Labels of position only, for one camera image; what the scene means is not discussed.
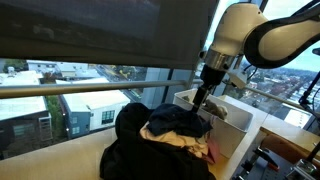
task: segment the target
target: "white bin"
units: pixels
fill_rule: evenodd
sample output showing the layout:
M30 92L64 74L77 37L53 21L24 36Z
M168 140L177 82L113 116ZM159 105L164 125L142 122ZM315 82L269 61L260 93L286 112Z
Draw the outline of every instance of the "white bin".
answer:
M173 104L179 105L186 110L191 110L193 106L192 101L196 93L197 89L175 93ZM182 98L185 96L188 96L189 102ZM217 141L220 147L220 153L230 158L246 135L253 115L212 95L209 95L207 99L217 105L223 105L228 109L227 120L216 120L211 130L211 135ZM211 117L210 113L202 109L199 109L198 114L205 120L209 120Z

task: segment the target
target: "white robotic arm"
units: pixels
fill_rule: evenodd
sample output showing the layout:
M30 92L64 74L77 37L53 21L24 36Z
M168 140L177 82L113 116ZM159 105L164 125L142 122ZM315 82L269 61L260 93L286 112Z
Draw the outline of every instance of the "white robotic arm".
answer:
M320 4L295 16L268 21L258 6L251 3L233 4L224 12L210 46L193 100L197 111L208 91L219 85L226 73L231 82L242 87L246 76L231 69L235 57L244 54L257 68L283 66L307 47L320 40Z

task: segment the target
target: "black jacket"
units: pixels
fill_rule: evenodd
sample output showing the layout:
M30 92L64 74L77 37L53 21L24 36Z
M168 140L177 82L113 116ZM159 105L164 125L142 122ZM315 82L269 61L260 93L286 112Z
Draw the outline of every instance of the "black jacket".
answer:
M186 149L144 140L140 129L152 110L141 103L128 104L116 119L118 139L105 149L100 177L109 180L215 179L207 163Z

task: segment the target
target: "beige cloth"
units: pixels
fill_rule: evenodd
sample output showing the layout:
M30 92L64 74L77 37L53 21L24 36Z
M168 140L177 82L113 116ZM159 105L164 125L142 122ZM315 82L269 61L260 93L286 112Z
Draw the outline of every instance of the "beige cloth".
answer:
M173 146L178 147L186 147L189 152L197 156L198 158L202 158L202 155L208 154L208 145L205 143L204 137L203 139L196 139L189 136L178 135L174 131L167 132L160 136L154 136L146 127L149 122L147 122L141 129L140 135L143 139L150 141L163 142L167 144L171 144Z

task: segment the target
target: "building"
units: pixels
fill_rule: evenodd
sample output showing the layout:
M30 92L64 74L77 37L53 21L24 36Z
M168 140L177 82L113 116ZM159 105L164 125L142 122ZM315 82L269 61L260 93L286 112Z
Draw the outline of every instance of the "building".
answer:
M57 62L56 64L56 72L61 73L62 77L75 77L77 70L87 71L88 64L68 62Z
M108 83L105 78L82 81L61 81L57 84ZM130 102L121 91L100 91L61 95L66 109L65 120L69 138L113 126L120 110Z
M55 72L56 63L57 62L54 61L27 60L29 71L36 71L41 73Z
M0 87L39 85L35 71L0 74ZM0 155L8 158L47 146L51 116L43 96L0 99Z

